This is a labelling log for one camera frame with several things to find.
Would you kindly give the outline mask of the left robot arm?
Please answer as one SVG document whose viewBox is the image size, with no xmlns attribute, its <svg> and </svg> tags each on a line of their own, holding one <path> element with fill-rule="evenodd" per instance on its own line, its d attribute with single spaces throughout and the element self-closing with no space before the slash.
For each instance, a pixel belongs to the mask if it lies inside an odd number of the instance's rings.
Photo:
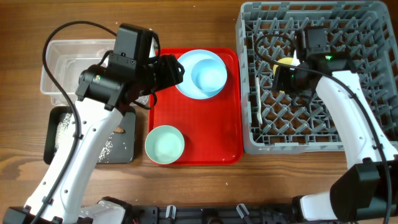
<svg viewBox="0 0 398 224">
<path fill-rule="evenodd" d="M 112 197 L 82 205 L 101 151 L 140 96 L 182 82 L 184 68 L 173 55 L 151 55 L 159 36 L 121 24 L 113 50 L 82 71 L 76 101 L 69 101 L 71 146 L 59 147 L 34 193 L 22 207 L 9 207 L 4 223 L 135 223 L 130 203 Z"/>
</svg>

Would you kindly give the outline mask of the yellow plastic cup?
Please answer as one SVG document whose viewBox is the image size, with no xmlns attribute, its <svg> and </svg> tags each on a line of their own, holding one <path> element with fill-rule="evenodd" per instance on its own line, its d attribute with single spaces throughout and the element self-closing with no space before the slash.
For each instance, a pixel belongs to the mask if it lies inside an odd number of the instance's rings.
<svg viewBox="0 0 398 224">
<path fill-rule="evenodd" d="M 277 62 L 283 64 L 283 66 L 274 65 L 272 90 L 288 93 L 292 89 L 291 82 L 294 70 L 286 67 L 286 65 L 291 65 L 293 58 L 286 57 L 278 60 Z"/>
</svg>

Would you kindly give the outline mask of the black rectangular waste tray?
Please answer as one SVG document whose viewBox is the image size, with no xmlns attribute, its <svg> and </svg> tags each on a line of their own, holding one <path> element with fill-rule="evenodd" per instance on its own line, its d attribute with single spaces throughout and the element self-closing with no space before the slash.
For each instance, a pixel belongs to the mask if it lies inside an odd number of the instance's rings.
<svg viewBox="0 0 398 224">
<path fill-rule="evenodd" d="M 44 162 L 49 165 L 63 139 L 74 128 L 72 111 L 67 106 L 58 106 L 51 110 L 49 125 L 44 147 Z M 134 141 L 136 129 L 136 111 L 130 108 L 126 112 L 118 128 L 106 141 L 99 158 L 98 164 L 128 164 L 134 158 Z"/>
</svg>

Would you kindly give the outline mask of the clear plastic storage bin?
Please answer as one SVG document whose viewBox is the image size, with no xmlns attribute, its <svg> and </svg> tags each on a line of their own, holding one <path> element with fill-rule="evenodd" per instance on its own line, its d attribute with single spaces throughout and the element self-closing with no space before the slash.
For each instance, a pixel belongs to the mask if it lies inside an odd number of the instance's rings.
<svg viewBox="0 0 398 224">
<path fill-rule="evenodd" d="M 78 79 L 82 71 L 97 64 L 104 53 L 114 49 L 114 39 L 51 40 L 46 50 L 47 66 L 52 75 L 75 102 Z M 59 89 L 42 69 L 40 91 L 50 96 L 54 106 L 67 106 L 68 103 Z"/>
</svg>

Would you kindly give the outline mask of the white plastic spoon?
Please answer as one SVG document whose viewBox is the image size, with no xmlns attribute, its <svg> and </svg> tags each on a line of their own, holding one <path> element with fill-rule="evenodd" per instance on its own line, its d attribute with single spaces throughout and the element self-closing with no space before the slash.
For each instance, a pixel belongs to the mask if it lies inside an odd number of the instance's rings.
<svg viewBox="0 0 398 224">
<path fill-rule="evenodd" d="M 260 84 L 259 84 L 259 77 L 256 77 L 255 79 L 255 84 L 256 84 L 256 99 L 257 99 L 257 120 L 259 122 L 259 124 L 262 124 L 262 116 L 261 116 L 261 107 L 262 107 L 262 103 L 261 103 L 261 88 L 260 88 Z"/>
</svg>

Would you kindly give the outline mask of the green bowl with food scraps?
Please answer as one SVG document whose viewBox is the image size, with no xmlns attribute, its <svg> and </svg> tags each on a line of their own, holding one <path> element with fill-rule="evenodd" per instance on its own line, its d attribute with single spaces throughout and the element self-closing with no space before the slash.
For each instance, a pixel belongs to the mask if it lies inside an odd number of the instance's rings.
<svg viewBox="0 0 398 224">
<path fill-rule="evenodd" d="M 158 126 L 150 131 L 146 137 L 146 154 L 150 160 L 160 165 L 177 161 L 183 154 L 184 149 L 184 136 L 173 126 Z"/>
</svg>

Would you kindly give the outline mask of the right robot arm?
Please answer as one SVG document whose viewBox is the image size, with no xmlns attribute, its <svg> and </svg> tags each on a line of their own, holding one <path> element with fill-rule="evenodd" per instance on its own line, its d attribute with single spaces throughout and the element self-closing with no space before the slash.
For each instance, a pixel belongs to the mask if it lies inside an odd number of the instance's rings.
<svg viewBox="0 0 398 224">
<path fill-rule="evenodd" d="M 353 60 L 331 52 L 323 27 L 295 33 L 295 56 L 274 70 L 274 91 L 314 91 L 325 104 L 345 150 L 348 170 L 323 193 L 299 198 L 304 220 L 355 222 L 397 216 L 397 149 L 365 99 Z"/>
</svg>

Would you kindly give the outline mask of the red plastic serving tray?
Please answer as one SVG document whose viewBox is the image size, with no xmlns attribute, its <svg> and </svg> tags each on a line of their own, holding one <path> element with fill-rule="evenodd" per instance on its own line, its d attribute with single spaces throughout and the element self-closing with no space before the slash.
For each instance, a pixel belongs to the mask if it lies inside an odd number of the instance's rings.
<svg viewBox="0 0 398 224">
<path fill-rule="evenodd" d="M 210 47 L 228 72 L 226 85 L 214 97 L 194 100 L 173 86 L 149 98 L 148 130 L 162 125 L 177 128 L 185 149 L 175 166 L 227 166 L 242 158 L 241 87 L 236 53 L 227 47 Z"/>
</svg>

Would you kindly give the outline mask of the spilled white rice pile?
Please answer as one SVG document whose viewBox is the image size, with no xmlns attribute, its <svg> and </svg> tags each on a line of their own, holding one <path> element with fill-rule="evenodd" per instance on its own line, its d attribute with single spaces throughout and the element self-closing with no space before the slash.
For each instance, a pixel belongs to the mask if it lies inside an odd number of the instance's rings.
<svg viewBox="0 0 398 224">
<path fill-rule="evenodd" d="M 64 138 L 66 137 L 66 134 L 68 134 L 71 131 L 69 128 L 69 125 L 72 123 L 71 118 L 72 118 L 71 113 L 62 113 L 60 115 L 57 124 L 57 130 L 55 132 L 55 146 L 54 146 L 53 155 L 55 155 L 60 146 L 65 143 Z M 126 130 L 125 133 L 122 134 L 112 132 L 99 154 L 97 163 L 98 164 L 130 163 L 133 160 L 134 152 L 131 150 L 130 143 L 128 143 L 127 140 L 125 140 L 126 136 L 127 136 Z"/>
</svg>

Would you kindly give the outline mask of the brown food stick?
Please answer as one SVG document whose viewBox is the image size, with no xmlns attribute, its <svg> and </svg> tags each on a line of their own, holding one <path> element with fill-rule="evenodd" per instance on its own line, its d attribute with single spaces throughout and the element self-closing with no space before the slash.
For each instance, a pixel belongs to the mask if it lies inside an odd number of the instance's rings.
<svg viewBox="0 0 398 224">
<path fill-rule="evenodd" d="M 125 130 L 124 130 L 123 128 L 121 128 L 120 126 L 118 126 L 118 127 L 114 130 L 114 132 L 115 132 L 115 133 L 122 134 L 122 133 L 125 133 Z"/>
</svg>

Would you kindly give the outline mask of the grey plastic dishwasher rack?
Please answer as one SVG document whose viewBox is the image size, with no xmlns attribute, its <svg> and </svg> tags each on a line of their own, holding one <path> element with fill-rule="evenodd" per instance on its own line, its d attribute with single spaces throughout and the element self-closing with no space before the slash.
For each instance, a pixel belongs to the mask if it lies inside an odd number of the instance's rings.
<svg viewBox="0 0 398 224">
<path fill-rule="evenodd" d="M 300 154 L 341 151 L 332 118 L 312 92 L 303 98 L 275 93 L 271 66 L 257 57 L 290 56 L 282 35 L 325 28 L 332 52 L 354 61 L 363 93 L 387 138 L 397 144 L 397 42 L 389 12 L 380 1 L 246 2 L 235 25 L 241 80 L 244 151 L 248 154 Z M 262 124 L 257 120 L 255 79 L 261 88 Z"/>
</svg>

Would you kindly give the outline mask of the light blue shallow bowl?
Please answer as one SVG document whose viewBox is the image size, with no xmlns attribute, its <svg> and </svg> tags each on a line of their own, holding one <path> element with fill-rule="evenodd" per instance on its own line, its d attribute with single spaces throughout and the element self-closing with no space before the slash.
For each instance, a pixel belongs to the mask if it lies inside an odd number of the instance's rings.
<svg viewBox="0 0 398 224">
<path fill-rule="evenodd" d="M 227 77 L 225 64 L 210 58 L 197 62 L 191 72 L 193 84 L 206 95 L 219 92 L 225 86 Z"/>
</svg>

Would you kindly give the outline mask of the light blue plate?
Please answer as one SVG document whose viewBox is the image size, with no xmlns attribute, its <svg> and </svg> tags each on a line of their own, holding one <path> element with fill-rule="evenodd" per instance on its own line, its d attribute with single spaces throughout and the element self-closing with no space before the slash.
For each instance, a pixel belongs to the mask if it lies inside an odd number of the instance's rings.
<svg viewBox="0 0 398 224">
<path fill-rule="evenodd" d="M 202 93 L 192 82 L 191 72 L 193 66 L 197 62 L 208 58 L 215 59 L 220 61 L 221 63 L 224 63 L 224 61 L 219 56 L 217 56 L 217 54 L 210 52 L 209 50 L 203 50 L 203 49 L 188 51 L 187 53 L 184 53 L 182 56 L 178 58 L 178 62 L 185 69 L 185 73 L 183 75 L 183 82 L 177 85 L 177 89 L 183 95 L 195 100 L 205 100 L 217 95 L 223 89 L 222 88 L 219 92 L 216 92 L 215 95 L 206 95 Z"/>
</svg>

